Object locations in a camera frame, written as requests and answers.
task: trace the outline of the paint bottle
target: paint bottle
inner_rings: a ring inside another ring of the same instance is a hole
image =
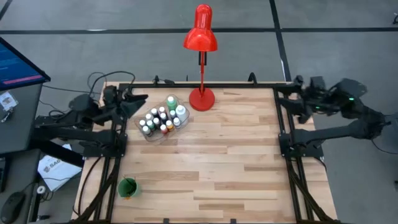
[[[167,127],[167,129],[168,129],[169,131],[173,131],[173,129],[174,129],[173,122],[170,121],[170,120],[166,121],[166,127]]]
[[[154,117],[153,117],[151,114],[146,114],[146,115],[145,115],[145,119],[146,119],[147,121],[152,121],[152,120],[154,119]]]
[[[161,113],[166,113],[166,109],[164,108],[164,106],[161,106],[159,108],[159,114],[161,114]]]
[[[161,113],[160,119],[162,120],[162,123],[166,124],[166,121],[168,120],[166,113]]]
[[[148,128],[148,126],[142,127],[142,132],[143,132],[146,136],[148,136],[148,137],[151,137],[151,136],[152,136],[152,131],[150,131],[150,129]]]
[[[177,117],[180,118],[181,122],[185,122],[185,120],[188,118],[187,109],[185,109],[185,107],[182,105],[177,106],[175,113],[177,114]]]
[[[152,108],[151,111],[150,111],[150,113],[152,114],[152,116],[153,116],[154,118],[160,118],[160,117],[159,117],[159,113],[157,112],[157,109],[156,109],[156,108]]]
[[[147,126],[150,129],[150,131],[155,131],[155,125],[152,121],[147,121]]]
[[[175,128],[177,128],[177,129],[181,128],[181,122],[180,122],[179,118],[174,118],[173,124],[174,124]]]
[[[175,115],[175,111],[170,111],[171,119],[174,119],[177,115]]]
[[[140,120],[140,121],[139,121],[139,125],[140,125],[141,127],[144,127],[146,124],[147,124],[147,123],[146,123],[144,120]]]
[[[159,118],[154,118],[154,124],[155,124],[155,128],[156,129],[160,128],[160,120],[159,120]]]
[[[167,132],[168,132],[169,130],[166,128],[166,125],[162,124],[162,125],[160,125],[160,131],[161,131],[163,134],[167,134]]]
[[[169,108],[169,111],[175,110],[177,107],[177,100],[175,100],[174,97],[169,96],[167,97],[166,104],[167,107]]]

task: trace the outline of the wooden table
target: wooden table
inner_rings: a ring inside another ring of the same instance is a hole
[[[163,218],[169,218],[172,223],[229,223],[236,218],[238,223],[295,223],[286,163],[277,140],[279,124],[272,90],[214,88],[216,103],[206,112],[189,105],[191,90],[134,90],[136,95],[149,95],[136,115],[174,94],[190,110],[190,122],[171,139],[155,145],[144,139],[133,119],[129,120],[129,142],[119,180],[123,176],[136,178],[142,194],[130,200],[117,195],[112,222],[162,223]],[[95,126],[95,130],[104,128],[109,125]],[[314,129],[313,121],[297,128]],[[79,192],[95,160],[85,162]],[[329,216],[336,218],[325,168],[312,158],[303,158],[303,163],[310,193]],[[103,159],[88,178],[82,208],[96,195],[102,170]],[[299,196],[305,218],[301,193]],[[108,195],[105,199],[102,218]]]

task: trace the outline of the lamp base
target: lamp base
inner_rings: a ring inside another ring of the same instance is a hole
[[[200,94],[199,88],[194,89],[189,95],[189,103],[197,111],[206,111],[214,105],[215,97],[211,89],[205,88],[203,94]]]

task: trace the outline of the monitor screen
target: monitor screen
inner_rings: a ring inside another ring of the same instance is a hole
[[[46,82],[46,74],[11,47],[0,41],[0,90]]]

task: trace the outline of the white paper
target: white paper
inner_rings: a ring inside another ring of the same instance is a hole
[[[9,111],[11,108],[18,105],[18,101],[7,91],[0,95],[0,104],[5,111]]]
[[[71,150],[69,144],[64,144],[62,147]],[[63,162],[60,159],[51,156],[44,156],[43,159],[40,160],[39,166],[37,168],[37,172],[39,172],[44,179],[44,182],[53,192],[58,190],[64,183],[69,181],[69,179],[66,178],[71,178],[80,171],[80,167]]]

